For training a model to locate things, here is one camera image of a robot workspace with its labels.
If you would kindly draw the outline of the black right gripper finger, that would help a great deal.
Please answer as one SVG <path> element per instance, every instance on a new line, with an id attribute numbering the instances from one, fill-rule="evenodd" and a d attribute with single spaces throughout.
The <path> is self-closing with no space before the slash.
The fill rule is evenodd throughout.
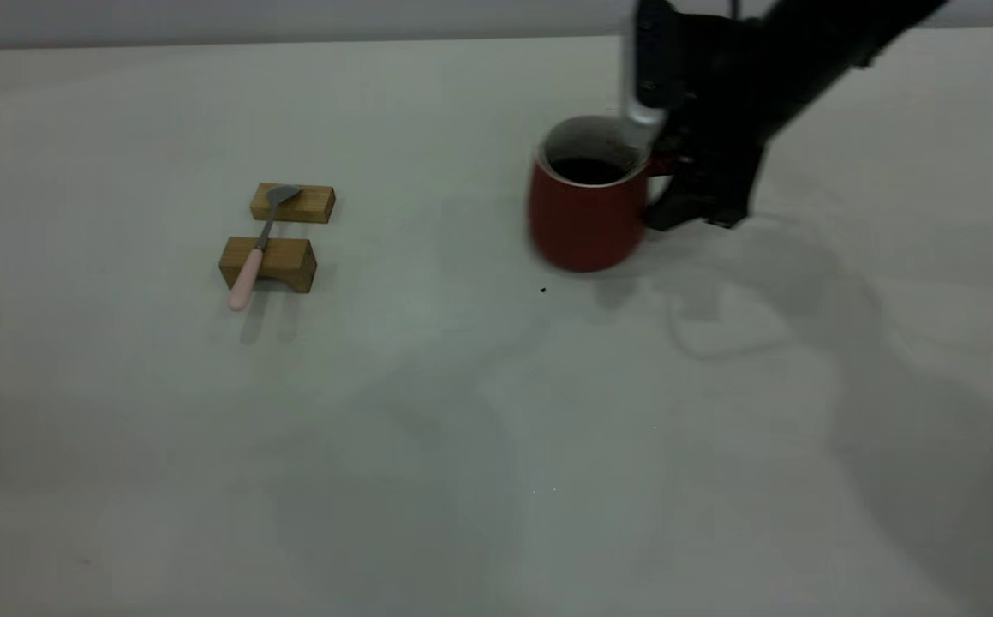
<path id="1" fill-rule="evenodd" d="M 721 228 L 734 228 L 748 218 L 751 195 L 760 165 L 763 146 L 739 146 L 726 151 L 713 165 L 710 207 L 705 222 Z"/>
<path id="2" fill-rule="evenodd" d="M 643 222 L 653 231 L 670 231 L 715 215 L 710 165 L 652 165 L 649 176 L 665 179 L 663 191 L 645 207 Z"/>

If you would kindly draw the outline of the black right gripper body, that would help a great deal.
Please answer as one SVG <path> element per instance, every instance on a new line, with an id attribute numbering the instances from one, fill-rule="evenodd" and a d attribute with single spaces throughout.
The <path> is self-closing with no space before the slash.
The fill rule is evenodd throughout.
<path id="1" fill-rule="evenodd" d="M 814 100 L 814 17 L 657 17 L 657 158 L 763 147 Z"/>

